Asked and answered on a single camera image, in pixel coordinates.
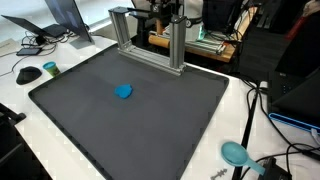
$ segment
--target gray mat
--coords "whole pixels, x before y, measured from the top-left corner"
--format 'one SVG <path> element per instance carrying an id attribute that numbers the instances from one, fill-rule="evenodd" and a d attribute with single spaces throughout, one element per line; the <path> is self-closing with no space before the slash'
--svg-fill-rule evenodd
<path id="1" fill-rule="evenodd" d="M 180 179 L 228 79 L 187 68 L 174 76 L 112 46 L 46 82 L 30 98 L 107 178 Z M 131 84 L 132 95 L 114 95 Z"/>

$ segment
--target blue play dough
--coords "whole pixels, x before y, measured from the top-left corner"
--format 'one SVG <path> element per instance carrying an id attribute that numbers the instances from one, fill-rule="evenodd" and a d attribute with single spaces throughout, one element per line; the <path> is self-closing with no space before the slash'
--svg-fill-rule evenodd
<path id="1" fill-rule="evenodd" d="M 130 84 L 118 86 L 114 93 L 122 99 L 128 98 L 132 93 L 132 87 Z"/>

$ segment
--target black mouse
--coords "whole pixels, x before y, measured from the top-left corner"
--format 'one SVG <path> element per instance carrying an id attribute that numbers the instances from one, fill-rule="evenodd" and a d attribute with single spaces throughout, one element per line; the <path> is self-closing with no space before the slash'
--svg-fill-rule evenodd
<path id="1" fill-rule="evenodd" d="M 36 67 L 26 67 L 20 69 L 20 73 L 17 78 L 17 84 L 24 85 L 28 84 L 36 79 L 38 79 L 42 75 L 41 71 Z"/>

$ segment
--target laptop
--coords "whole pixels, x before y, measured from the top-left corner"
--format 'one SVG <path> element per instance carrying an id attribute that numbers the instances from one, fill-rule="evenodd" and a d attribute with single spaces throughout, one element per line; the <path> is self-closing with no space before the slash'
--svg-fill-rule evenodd
<path id="1" fill-rule="evenodd" d="M 268 111 L 273 120 L 320 130 L 320 71 L 307 77 L 269 73 Z"/>
<path id="2" fill-rule="evenodd" d="M 49 36 L 57 38 L 67 32 L 67 29 L 65 27 L 60 26 L 58 24 L 52 24 L 48 27 L 41 29 L 24 18 L 10 17 L 5 15 L 1 16 L 39 36 Z"/>

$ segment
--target blue object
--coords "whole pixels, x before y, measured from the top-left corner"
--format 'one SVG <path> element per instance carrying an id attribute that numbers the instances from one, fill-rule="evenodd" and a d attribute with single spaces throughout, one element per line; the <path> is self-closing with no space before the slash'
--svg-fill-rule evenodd
<path id="1" fill-rule="evenodd" d="M 269 118 L 272 119 L 272 120 L 279 121 L 281 123 L 284 123 L 284 124 L 287 124 L 287 125 L 290 125 L 290 126 L 293 126 L 293 127 L 305 130 L 305 131 L 308 131 L 308 132 L 311 132 L 311 129 L 316 129 L 316 130 L 320 131 L 320 127 L 317 127 L 317 126 L 314 126 L 312 124 L 308 124 L 308 123 L 305 123 L 303 121 L 299 121 L 299 120 L 296 120 L 296 119 L 293 119 L 293 118 L 290 118 L 290 117 L 287 117 L 287 116 L 283 116 L 281 114 L 270 113 L 269 114 Z"/>
<path id="2" fill-rule="evenodd" d="M 51 61 L 51 62 L 45 63 L 43 65 L 43 69 L 50 69 L 50 68 L 54 67 L 55 65 L 56 65 L 56 63 Z"/>
<path id="3" fill-rule="evenodd" d="M 235 167 L 249 166 L 253 170 L 257 171 L 259 174 L 263 175 L 265 169 L 253 161 L 247 150 L 238 143 L 226 142 L 221 147 L 222 158 L 230 165 Z"/>
<path id="4" fill-rule="evenodd" d="M 131 95 L 132 87 L 130 84 L 121 85 L 114 90 L 114 93 L 120 98 L 126 99 Z"/>

